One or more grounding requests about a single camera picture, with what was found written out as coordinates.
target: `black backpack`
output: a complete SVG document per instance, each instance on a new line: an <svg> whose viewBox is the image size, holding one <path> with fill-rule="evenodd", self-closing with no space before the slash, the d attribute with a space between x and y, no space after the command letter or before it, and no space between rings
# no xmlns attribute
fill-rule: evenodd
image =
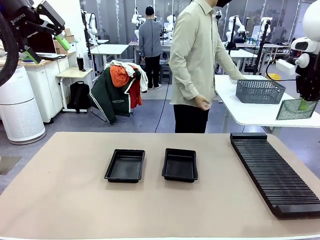
<svg viewBox="0 0 320 240"><path fill-rule="evenodd" d="M88 94L90 88L84 81L77 81L70 85L70 108L75 109L79 114L80 109L88 109L91 107Z"/></svg>

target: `gray wire basket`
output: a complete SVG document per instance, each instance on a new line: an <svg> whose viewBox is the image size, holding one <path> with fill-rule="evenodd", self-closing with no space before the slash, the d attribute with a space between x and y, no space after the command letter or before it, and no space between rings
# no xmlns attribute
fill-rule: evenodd
<svg viewBox="0 0 320 240"><path fill-rule="evenodd" d="M244 104L279 104L285 90L273 80L238 80L235 95Z"/></svg>

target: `black tray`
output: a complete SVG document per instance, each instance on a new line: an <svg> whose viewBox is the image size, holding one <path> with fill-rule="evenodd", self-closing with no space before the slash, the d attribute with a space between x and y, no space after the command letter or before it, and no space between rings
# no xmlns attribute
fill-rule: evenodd
<svg viewBox="0 0 320 240"><path fill-rule="evenodd" d="M113 183L137 183L144 159L144 150L115 149L104 178Z"/></svg>
<svg viewBox="0 0 320 240"><path fill-rule="evenodd" d="M196 152L191 150L165 150L162 176L166 180L193 183L198 180Z"/></svg>
<svg viewBox="0 0 320 240"><path fill-rule="evenodd" d="M320 217L320 200L263 133L231 133L231 144L278 218Z"/></svg>

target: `cardboard box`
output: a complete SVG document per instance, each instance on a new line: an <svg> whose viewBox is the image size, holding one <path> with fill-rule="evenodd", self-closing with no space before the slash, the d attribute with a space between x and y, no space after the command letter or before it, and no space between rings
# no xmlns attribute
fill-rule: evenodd
<svg viewBox="0 0 320 240"><path fill-rule="evenodd" d="M55 39L55 40L53 40L53 42L54 42L54 46L56 49L63 48L62 45L60 44L60 42L58 42L58 40Z"/></svg>
<svg viewBox="0 0 320 240"><path fill-rule="evenodd" d="M64 33L65 33L65 37L70 37L70 36L72 36L71 31L70 31L70 28L66 28L66 29L64 30Z"/></svg>
<svg viewBox="0 0 320 240"><path fill-rule="evenodd" d="M75 36L66 36L65 39L68 41L68 43L74 43L75 40Z"/></svg>
<svg viewBox="0 0 320 240"><path fill-rule="evenodd" d="M63 47L56 48L55 51L56 51L56 54L67 54L68 53Z"/></svg>

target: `black rack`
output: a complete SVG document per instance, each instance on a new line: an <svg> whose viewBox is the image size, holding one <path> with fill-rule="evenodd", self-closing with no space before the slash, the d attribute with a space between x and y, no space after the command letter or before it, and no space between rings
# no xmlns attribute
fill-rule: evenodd
<svg viewBox="0 0 320 240"><path fill-rule="evenodd" d="M320 200L262 133L231 133L231 144L278 218L320 217Z"/></svg>

